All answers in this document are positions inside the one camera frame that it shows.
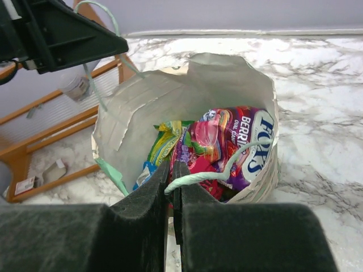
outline wooden frame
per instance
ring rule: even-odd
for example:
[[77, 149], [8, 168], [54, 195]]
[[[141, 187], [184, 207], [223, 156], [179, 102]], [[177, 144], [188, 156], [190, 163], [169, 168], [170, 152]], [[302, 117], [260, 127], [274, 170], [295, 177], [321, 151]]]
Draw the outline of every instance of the wooden frame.
[[[79, 2], [80, 0], [74, 0], [74, 6]], [[92, 9], [91, 6], [88, 4], [84, 4], [80, 7], [79, 13], [83, 16], [99, 23], [100, 25], [104, 26], [103, 22], [100, 20], [100, 18], [97, 16], [96, 12]], [[128, 58], [127, 55], [125, 55], [126, 60], [131, 63], [132, 61]], [[92, 77], [98, 77], [111, 69], [118, 68], [119, 70], [119, 83], [122, 83], [123, 81], [129, 79], [134, 75], [134, 72], [129, 69], [127, 66], [123, 65], [122, 61], [118, 56], [115, 56], [115, 60], [111, 61], [110, 63], [102, 66], [101, 68], [96, 69], [93, 71]], [[7, 67], [0, 71], [0, 78], [4, 78], [11, 69], [13, 69], [14, 66]], [[37, 107], [41, 104], [47, 103], [51, 101], [52, 99], [55, 99], [59, 96], [63, 95], [63, 93], [60, 90], [54, 91], [50, 93], [49, 95], [46, 95], [42, 97], [41, 99], [38, 99], [34, 101], [33, 103], [28, 104], [27, 106], [16, 110], [15, 112], [0, 118], [0, 125], [5, 124], [6, 122], [9, 122], [13, 119], [18, 118], [19, 116], [29, 112], [32, 108]], [[65, 137], [68, 137], [76, 132], [81, 131], [82, 129], [85, 129], [89, 126], [92, 126], [94, 123], [96, 123], [96, 115], [98, 113], [98, 106], [92, 107], [64, 122], [61, 122], [60, 124], [54, 125], [53, 127], [46, 129], [24, 141], [21, 141], [20, 143], [12, 144], [11, 146], [6, 147], [3, 150], [0, 150], [0, 161], [5, 162], [12, 170], [13, 172], [13, 179], [9, 186], [9, 190], [7, 192], [7, 201], [8, 202], [20, 202], [23, 201], [29, 197], [32, 197], [36, 194], [42, 193], [46, 190], [53, 189], [54, 187], [57, 187], [59, 185], [62, 185], [68, 181], [77, 179], [79, 177], [85, 176], [89, 173], [95, 172], [99, 170], [99, 166], [97, 164], [94, 164], [90, 167], [87, 167], [85, 169], [82, 169], [76, 173], [72, 173], [70, 175], [64, 176], [56, 181], [50, 182], [48, 184], [44, 184], [41, 187], [34, 188], [30, 191], [24, 192], [19, 195], [15, 195], [15, 188], [16, 184], [19, 181], [23, 181], [27, 179], [28, 177], [28, 170], [31, 163], [31, 154], [47, 145], [50, 145], [56, 141], [59, 141], [60, 139], [63, 139]]]

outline white paper bag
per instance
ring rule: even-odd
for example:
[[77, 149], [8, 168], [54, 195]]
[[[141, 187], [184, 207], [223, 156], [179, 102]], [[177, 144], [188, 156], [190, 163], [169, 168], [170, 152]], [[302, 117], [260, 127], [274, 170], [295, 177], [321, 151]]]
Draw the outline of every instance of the white paper bag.
[[117, 172], [127, 191], [132, 191], [158, 134], [153, 125], [170, 120], [199, 120], [212, 108], [248, 105], [268, 111], [274, 119], [275, 138], [256, 179], [229, 202], [261, 201], [271, 192], [278, 182], [278, 112], [269, 77], [242, 57], [210, 53], [195, 54], [188, 66], [179, 70], [169, 68], [142, 76], [130, 78], [105, 99], [107, 112], [99, 109], [92, 149], [94, 158], [102, 162], [99, 164], [109, 176]]

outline marble countertop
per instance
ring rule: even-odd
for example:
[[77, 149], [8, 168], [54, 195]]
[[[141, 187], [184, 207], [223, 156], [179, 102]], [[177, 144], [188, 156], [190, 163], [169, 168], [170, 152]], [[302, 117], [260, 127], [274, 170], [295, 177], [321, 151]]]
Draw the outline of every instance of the marble countertop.
[[[142, 70], [181, 66], [196, 52], [237, 54], [275, 80], [280, 114], [281, 181], [270, 202], [308, 205], [325, 230], [341, 271], [363, 271], [363, 40], [152, 39], [129, 40]], [[92, 128], [34, 154], [29, 175], [51, 158], [70, 172], [94, 164]], [[102, 172], [37, 195], [24, 204], [112, 205], [123, 195]], [[167, 270], [181, 271], [168, 237]]]

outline candy bag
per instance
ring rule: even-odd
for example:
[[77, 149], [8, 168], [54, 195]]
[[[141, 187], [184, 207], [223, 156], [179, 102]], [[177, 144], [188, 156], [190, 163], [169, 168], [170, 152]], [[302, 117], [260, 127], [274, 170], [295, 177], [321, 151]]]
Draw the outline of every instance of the candy bag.
[[[172, 154], [171, 167], [178, 160], [187, 163], [191, 169], [203, 157], [214, 172], [220, 173], [240, 147], [251, 141], [272, 138], [273, 119], [264, 109], [246, 106], [211, 109], [199, 121], [184, 129]], [[227, 181], [209, 181], [218, 191], [218, 198], [220, 190], [217, 183], [237, 192], [249, 186], [262, 170], [270, 151], [268, 144], [253, 146], [233, 164]]]
[[185, 128], [192, 123], [194, 121], [169, 121], [154, 126], [159, 134], [147, 156], [147, 161], [143, 164], [143, 171], [136, 180], [133, 190], [149, 180], [158, 166], [171, 155], [173, 148], [183, 133], [183, 128], [185, 131]]

